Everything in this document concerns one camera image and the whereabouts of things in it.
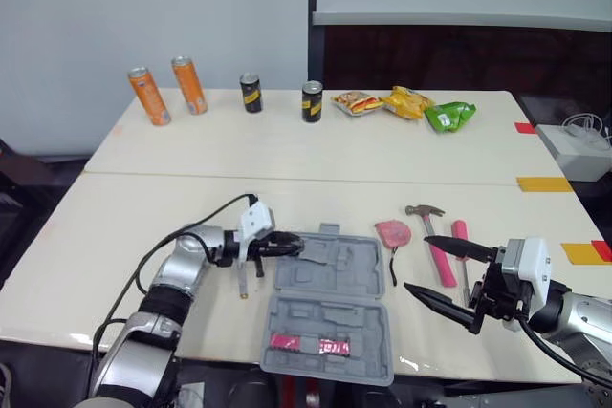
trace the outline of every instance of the yellow snack bag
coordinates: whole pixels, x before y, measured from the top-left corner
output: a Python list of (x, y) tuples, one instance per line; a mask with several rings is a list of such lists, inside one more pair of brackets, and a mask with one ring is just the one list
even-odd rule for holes
[(434, 105), (430, 98), (403, 86), (394, 86), (391, 95), (381, 97), (381, 101), (385, 109), (408, 119), (422, 118), (425, 109)]

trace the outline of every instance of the green snack bag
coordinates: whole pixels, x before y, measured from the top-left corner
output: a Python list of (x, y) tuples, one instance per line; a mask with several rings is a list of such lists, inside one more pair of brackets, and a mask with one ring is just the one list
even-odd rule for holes
[(434, 105), (425, 110), (425, 115), (439, 133), (450, 131), (454, 133), (466, 124), (476, 112), (476, 106), (466, 102), (450, 102), (448, 104)]

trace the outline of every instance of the snack bag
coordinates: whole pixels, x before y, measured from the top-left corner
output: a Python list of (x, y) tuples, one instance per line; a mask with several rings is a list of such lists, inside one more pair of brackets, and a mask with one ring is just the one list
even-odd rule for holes
[(425, 115), (439, 133), (450, 131), (454, 133), (474, 115), (476, 106), (466, 102), (450, 102), (436, 105), (425, 110)]
[(383, 103), (377, 97), (361, 91), (349, 91), (340, 96), (332, 97), (332, 100), (342, 112), (354, 117), (369, 114), (383, 107)]
[(433, 106), (433, 100), (403, 86), (394, 86), (391, 95), (381, 97), (381, 101), (385, 109), (408, 119), (422, 118), (423, 111)]

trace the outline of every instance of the orange tape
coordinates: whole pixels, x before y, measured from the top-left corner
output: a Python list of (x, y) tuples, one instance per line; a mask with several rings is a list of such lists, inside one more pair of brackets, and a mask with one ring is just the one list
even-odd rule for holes
[(517, 177), (516, 181), (523, 191), (574, 191), (564, 177)]
[(561, 244), (573, 265), (612, 265), (604, 260), (593, 244)]

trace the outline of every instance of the black cable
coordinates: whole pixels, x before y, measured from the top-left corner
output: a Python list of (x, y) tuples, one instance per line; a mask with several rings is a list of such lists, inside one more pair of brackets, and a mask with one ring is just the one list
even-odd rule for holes
[[(111, 306), (111, 309), (106, 314), (106, 317), (104, 318), (102, 324), (94, 332), (94, 339), (92, 340), (92, 354), (91, 354), (91, 363), (92, 363), (92, 365), (90, 365), (89, 377), (87, 378), (87, 385), (86, 385), (87, 386), (87, 391), (85, 393), (85, 397), (89, 396), (89, 391), (91, 389), (92, 378), (93, 378), (94, 371), (95, 371), (94, 367), (98, 366), (98, 363), (96, 362), (96, 359), (98, 359), (98, 355), (99, 355), (98, 347), (99, 347), (99, 342), (101, 341), (101, 336), (104, 333), (104, 330), (106, 330), (106, 327), (108, 327), (110, 324), (121, 322), (121, 320), (124, 321), (124, 319), (113, 319), (113, 315), (117, 311), (117, 308), (119, 307), (119, 304), (121, 303), (121, 301), (125, 297), (125, 294), (130, 289), (130, 286), (132, 285), (132, 283), (134, 281), (136, 281), (137, 286), (139, 287), (139, 290), (141, 292), (143, 292), (144, 294), (146, 294), (146, 290), (142, 287), (142, 283), (140, 282), (140, 279), (139, 279), (141, 270), (144, 267), (144, 265), (146, 265), (146, 263), (151, 259), (151, 257), (160, 248), (164, 247), (166, 244), (170, 243), (171, 241), (174, 241), (176, 238), (178, 238), (182, 234), (186, 233), (186, 230), (192, 229), (192, 228), (194, 228), (197, 225), (201, 225), (204, 222), (207, 222), (208, 220), (212, 219), (213, 217), (215, 217), (220, 212), (224, 211), (230, 205), (236, 203), (237, 201), (239, 201), (239, 200), (241, 200), (243, 198), (247, 198), (249, 200), (249, 206), (254, 205), (258, 201), (257, 196), (252, 194), (252, 193), (243, 193), (242, 195), (238, 195), (235, 198), (229, 200), (227, 203), (223, 204), (221, 207), (216, 209), (211, 214), (207, 215), (205, 218), (200, 219), (197, 222), (194, 222), (192, 224), (183, 226), (182, 228), (179, 228), (179, 229), (177, 229), (175, 231), (172, 231), (170, 234), (166, 235), (159, 243), (157, 243), (151, 250), (149, 250), (148, 252), (146, 252), (144, 254), (144, 256), (139, 261), (138, 266), (136, 267), (134, 272), (132, 272), (130, 277), (125, 282), (125, 285), (123, 286), (123, 289), (121, 289), (120, 294), (117, 296), (117, 299), (115, 300), (115, 303), (113, 303), (113, 306)], [(199, 236), (197, 236), (194, 233), (187, 233), (187, 234), (190, 235), (190, 236), (195, 237), (196, 239), (198, 239), (199, 242), (202, 244), (202, 247), (205, 247), (204, 251), (205, 251), (205, 254), (207, 255), (207, 259), (208, 259), (208, 257), (210, 256), (210, 252), (208, 250), (207, 245), (202, 240), (202, 238), (200, 238)]]
[(90, 353), (89, 359), (89, 372), (87, 377), (87, 387), (85, 392), (85, 398), (89, 396), (89, 391), (91, 389), (92, 378), (94, 377), (94, 368), (98, 366), (99, 361), (99, 342), (106, 331), (106, 327), (111, 324), (124, 324), (126, 322), (125, 319), (110, 319), (102, 323), (94, 332), (94, 337), (92, 339), (92, 352)]
[(200, 219), (197, 222), (194, 222), (194, 223), (189, 224), (189, 225), (185, 225), (182, 228), (179, 228), (179, 229), (177, 229), (175, 231), (172, 231), (165, 238), (163, 238), (155, 247), (153, 247), (153, 249), (151, 251), (149, 251), (142, 258), (141, 262), (139, 263), (139, 267), (137, 268), (137, 270), (135, 272), (136, 275), (135, 275), (135, 278), (134, 278), (134, 280), (136, 281), (136, 287), (138, 288), (138, 290), (140, 290), (143, 295), (146, 295), (146, 289), (142, 286), (142, 282), (141, 282), (141, 270), (144, 267), (144, 265), (146, 264), (146, 262), (149, 261), (149, 259), (153, 255), (153, 253), (155, 253), (157, 250), (159, 250), (160, 248), (165, 246), (170, 241), (173, 241), (174, 239), (178, 238), (181, 235), (182, 232), (184, 232), (184, 231), (186, 231), (188, 229), (192, 229), (192, 228), (194, 228), (197, 225), (201, 225), (204, 222), (207, 222), (208, 220), (212, 219), (217, 214), (219, 214), (220, 212), (223, 212), (229, 206), (231, 206), (232, 204), (234, 204), (237, 201), (242, 200), (243, 198), (248, 198), (249, 199), (249, 207), (251, 207), (253, 204), (257, 203), (257, 201), (258, 201), (258, 198), (257, 198), (256, 195), (254, 195), (252, 193), (243, 193), (242, 195), (238, 195), (235, 198), (229, 200), (227, 203), (223, 204), (217, 210), (215, 210), (211, 214), (207, 215), (204, 219)]
[(398, 251), (397, 247), (393, 247), (391, 249), (391, 260), (389, 260), (389, 271), (391, 271), (391, 279), (393, 280), (393, 287), (398, 287), (398, 278), (395, 276), (395, 271), (393, 270), (393, 259), (395, 258), (395, 252)]
[(561, 357), (559, 354), (549, 348), (544, 343), (544, 341), (542, 341), (542, 339), (536, 335), (536, 332), (532, 330), (532, 328), (527, 323), (527, 320), (525, 320), (525, 317), (518, 317), (518, 323), (520, 324), (521, 329), (523, 329), (523, 332), (525, 332), (527, 336), (529, 336), (529, 339), (531, 339), (542, 352), (551, 357), (556, 363), (558, 363), (562, 367), (565, 367), (570, 372), (574, 372), (578, 376), (582, 376), (584, 379), (588, 379), (589, 381), (595, 384), (599, 384), (600, 386), (605, 387), (607, 389), (612, 389), (612, 380), (605, 379), (597, 375), (593, 375), (591, 372), (588, 372), (586, 370), (582, 370), (581, 367)]

